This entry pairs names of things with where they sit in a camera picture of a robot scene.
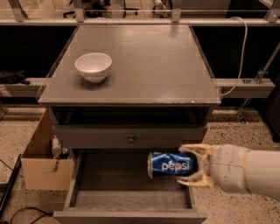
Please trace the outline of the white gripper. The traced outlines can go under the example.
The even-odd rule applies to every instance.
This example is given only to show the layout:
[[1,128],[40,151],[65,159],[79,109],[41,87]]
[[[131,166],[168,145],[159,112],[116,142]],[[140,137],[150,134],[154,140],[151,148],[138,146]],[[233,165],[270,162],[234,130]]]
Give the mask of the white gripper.
[[226,193],[249,193],[245,183],[245,164],[248,148],[204,143],[183,144],[178,149],[181,153],[190,152],[204,162],[209,162],[209,172],[193,174],[190,177],[176,177],[184,186],[215,188],[217,185]]

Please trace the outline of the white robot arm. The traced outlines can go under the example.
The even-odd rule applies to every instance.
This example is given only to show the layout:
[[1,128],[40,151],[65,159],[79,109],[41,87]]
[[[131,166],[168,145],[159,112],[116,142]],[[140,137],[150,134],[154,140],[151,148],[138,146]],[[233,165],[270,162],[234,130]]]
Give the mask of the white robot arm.
[[210,186],[225,193],[255,193],[280,200],[280,152],[251,150],[232,144],[184,144],[182,153],[193,153],[199,170],[176,180],[185,186]]

